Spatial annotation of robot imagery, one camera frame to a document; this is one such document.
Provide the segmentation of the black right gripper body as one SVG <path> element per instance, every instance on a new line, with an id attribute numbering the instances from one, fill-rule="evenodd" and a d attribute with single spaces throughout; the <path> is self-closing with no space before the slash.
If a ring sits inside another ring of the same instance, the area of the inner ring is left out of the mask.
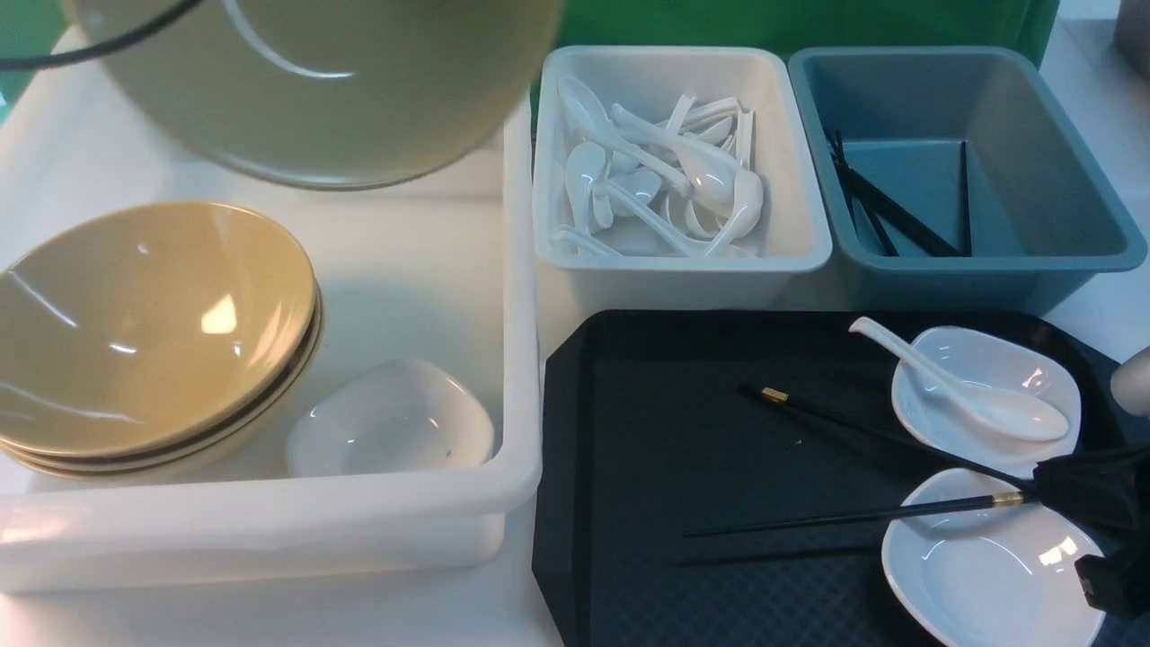
<path id="1" fill-rule="evenodd" d="M 1087 603 L 1101 611 L 1134 617 L 1149 609 L 1147 465 L 1147 447 L 1124 447 L 1042 460 L 1032 471 L 1044 507 L 1127 534 L 1112 555 L 1075 561 Z"/>

